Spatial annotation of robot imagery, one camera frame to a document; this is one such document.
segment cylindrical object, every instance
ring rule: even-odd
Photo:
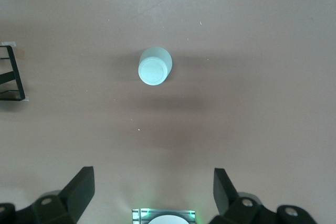
[[[172,66],[173,60],[167,50],[162,47],[150,47],[140,57],[140,79],[148,85],[159,85],[167,78]]]

